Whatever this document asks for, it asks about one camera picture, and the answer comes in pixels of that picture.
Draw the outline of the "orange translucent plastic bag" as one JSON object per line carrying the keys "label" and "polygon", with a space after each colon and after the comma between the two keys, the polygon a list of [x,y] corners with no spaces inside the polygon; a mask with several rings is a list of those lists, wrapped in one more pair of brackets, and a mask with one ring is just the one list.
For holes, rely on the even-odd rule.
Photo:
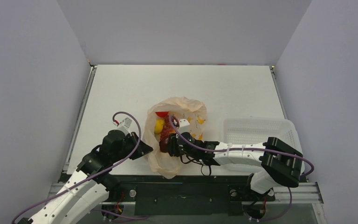
{"label": "orange translucent plastic bag", "polygon": [[187,119],[190,123],[190,134],[195,139],[202,140],[207,123],[207,108],[203,102],[195,99],[173,97],[152,106],[147,112],[142,140],[153,148],[153,151],[146,156],[149,166],[152,172],[172,179],[179,174],[183,163],[179,157],[171,157],[168,153],[160,151],[160,134],[154,133],[156,122],[159,119],[157,112],[168,112],[177,119]]}

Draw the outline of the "dark red fake fruit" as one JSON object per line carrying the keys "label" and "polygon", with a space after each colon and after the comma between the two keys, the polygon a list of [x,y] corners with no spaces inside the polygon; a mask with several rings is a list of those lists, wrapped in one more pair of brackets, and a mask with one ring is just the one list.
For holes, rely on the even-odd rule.
{"label": "dark red fake fruit", "polygon": [[159,149],[162,153],[168,153],[169,151],[169,138],[165,137],[159,141]]}

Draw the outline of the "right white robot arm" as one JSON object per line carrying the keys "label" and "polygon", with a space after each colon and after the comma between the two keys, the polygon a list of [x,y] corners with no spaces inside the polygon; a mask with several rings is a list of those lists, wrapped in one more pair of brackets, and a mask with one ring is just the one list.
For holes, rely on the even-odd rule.
{"label": "right white robot arm", "polygon": [[277,186],[296,188],[302,174],[303,154],[277,137],[266,142],[236,145],[195,140],[190,133],[170,134],[164,150],[171,157],[186,156],[204,166],[239,165],[250,173],[245,195],[257,199]]}

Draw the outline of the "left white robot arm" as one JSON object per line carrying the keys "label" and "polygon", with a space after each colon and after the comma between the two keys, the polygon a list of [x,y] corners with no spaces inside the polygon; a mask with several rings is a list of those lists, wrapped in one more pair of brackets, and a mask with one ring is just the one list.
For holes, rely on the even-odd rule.
{"label": "left white robot arm", "polygon": [[78,164],[54,196],[37,203],[43,207],[29,218],[19,216],[14,224],[74,224],[97,204],[120,196],[120,182],[110,171],[120,162],[152,152],[135,132],[111,130]]}

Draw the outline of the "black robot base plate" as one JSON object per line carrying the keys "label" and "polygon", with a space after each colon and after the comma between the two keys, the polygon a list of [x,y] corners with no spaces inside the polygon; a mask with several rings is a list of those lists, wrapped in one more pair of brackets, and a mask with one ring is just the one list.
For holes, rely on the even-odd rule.
{"label": "black robot base plate", "polygon": [[159,175],[116,175],[118,185],[100,202],[103,208],[120,207],[135,215],[241,216],[243,208],[260,208],[273,202],[272,192],[260,195],[250,191],[248,176],[189,176],[166,179]]}

